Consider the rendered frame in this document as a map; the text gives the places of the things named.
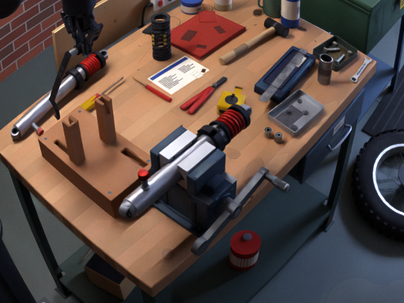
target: metal tray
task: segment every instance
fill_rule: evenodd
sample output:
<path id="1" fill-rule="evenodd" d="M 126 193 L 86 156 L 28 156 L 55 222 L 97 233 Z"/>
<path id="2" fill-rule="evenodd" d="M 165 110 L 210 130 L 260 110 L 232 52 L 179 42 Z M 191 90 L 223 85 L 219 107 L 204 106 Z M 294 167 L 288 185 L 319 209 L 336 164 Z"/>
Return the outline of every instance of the metal tray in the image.
<path id="1" fill-rule="evenodd" d="M 332 64 L 332 70 L 338 72 L 358 56 L 358 50 L 349 43 L 342 40 L 340 37 L 332 36 L 326 42 L 321 43 L 319 46 L 313 49 L 313 54 L 316 56 L 316 59 L 319 59 L 320 55 L 324 54 L 323 47 L 330 47 L 330 48 L 333 47 L 332 46 L 333 41 L 338 42 L 338 47 L 341 50 L 339 52 L 328 52 L 327 54 L 334 58 L 334 63 Z M 348 51 L 352 51 L 352 56 L 348 57 L 348 55 L 346 54 Z M 342 54 L 345 54 L 345 58 L 341 61 L 340 64 L 338 64 L 336 60 Z"/>
<path id="2" fill-rule="evenodd" d="M 268 113 L 268 119 L 296 137 L 323 112 L 323 104 L 298 89 L 273 108 Z"/>

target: green mug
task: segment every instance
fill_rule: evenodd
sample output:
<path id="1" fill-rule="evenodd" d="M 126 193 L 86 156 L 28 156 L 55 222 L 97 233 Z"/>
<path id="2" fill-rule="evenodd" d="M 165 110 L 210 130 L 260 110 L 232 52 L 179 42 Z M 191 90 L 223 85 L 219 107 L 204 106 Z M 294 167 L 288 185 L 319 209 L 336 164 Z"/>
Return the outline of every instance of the green mug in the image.
<path id="1" fill-rule="evenodd" d="M 263 6 L 258 0 L 258 6 L 263 8 L 265 15 L 271 18 L 281 18 L 281 0 L 262 0 L 262 4 Z"/>

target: red coil spring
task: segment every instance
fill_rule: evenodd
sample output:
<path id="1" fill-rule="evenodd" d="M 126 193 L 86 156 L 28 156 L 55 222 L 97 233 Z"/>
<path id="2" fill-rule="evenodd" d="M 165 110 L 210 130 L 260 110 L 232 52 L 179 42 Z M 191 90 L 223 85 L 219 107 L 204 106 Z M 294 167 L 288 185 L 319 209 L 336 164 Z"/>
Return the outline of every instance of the red coil spring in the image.
<path id="1" fill-rule="evenodd" d="M 230 129 L 231 138 L 233 139 L 239 132 L 245 129 L 245 121 L 243 116 L 234 109 L 228 109 L 216 121 L 223 122 Z"/>
<path id="2" fill-rule="evenodd" d="M 101 68 L 101 63 L 99 62 L 95 54 L 89 55 L 86 59 L 81 61 L 80 64 L 87 70 L 89 78 Z"/>

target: green metal box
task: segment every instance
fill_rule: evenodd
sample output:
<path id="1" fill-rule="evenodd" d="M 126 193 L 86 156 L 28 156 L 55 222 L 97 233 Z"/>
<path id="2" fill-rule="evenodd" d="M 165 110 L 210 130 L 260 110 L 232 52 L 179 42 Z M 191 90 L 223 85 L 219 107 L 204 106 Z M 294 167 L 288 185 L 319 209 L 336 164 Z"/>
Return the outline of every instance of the green metal box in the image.
<path id="1" fill-rule="evenodd" d="M 404 15 L 400 0 L 305 0 L 300 17 L 367 54 Z"/>

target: drawer handle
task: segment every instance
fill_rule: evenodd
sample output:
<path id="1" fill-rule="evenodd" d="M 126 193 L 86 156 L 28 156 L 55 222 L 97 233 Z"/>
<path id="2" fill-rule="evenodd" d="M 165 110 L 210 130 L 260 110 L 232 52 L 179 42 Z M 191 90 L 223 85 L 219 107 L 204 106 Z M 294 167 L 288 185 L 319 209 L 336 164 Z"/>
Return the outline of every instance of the drawer handle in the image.
<path id="1" fill-rule="evenodd" d="M 341 146 L 341 144 L 345 141 L 345 139 L 346 139 L 346 138 L 349 136 L 349 134 L 351 133 L 351 131 L 352 131 L 352 126 L 349 125 L 349 124 L 345 124 L 345 127 L 349 127 L 348 132 L 346 132 L 344 138 L 342 138 L 341 140 L 339 140 L 338 144 L 335 145 L 334 147 L 331 147 L 331 145 L 328 145 L 328 148 L 329 148 L 330 151 L 333 152 L 334 150 L 336 150 L 337 148 L 339 148 L 339 147 Z"/>

